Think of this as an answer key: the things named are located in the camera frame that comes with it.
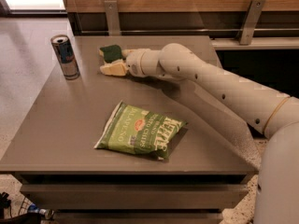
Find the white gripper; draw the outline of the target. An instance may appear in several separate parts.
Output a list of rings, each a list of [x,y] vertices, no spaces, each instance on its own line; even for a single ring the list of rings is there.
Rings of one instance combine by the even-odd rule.
[[[147,77],[146,65],[149,49],[122,49],[121,55],[126,58],[126,65],[129,73],[134,77]],[[124,77],[127,69],[124,63],[106,63],[100,67],[102,74],[106,76]]]

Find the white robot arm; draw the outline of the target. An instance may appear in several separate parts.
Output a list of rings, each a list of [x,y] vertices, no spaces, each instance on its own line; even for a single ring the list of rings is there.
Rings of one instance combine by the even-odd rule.
[[[258,176],[254,224],[299,224],[299,100],[206,63],[186,47],[102,47],[106,76],[188,79],[267,139]]]

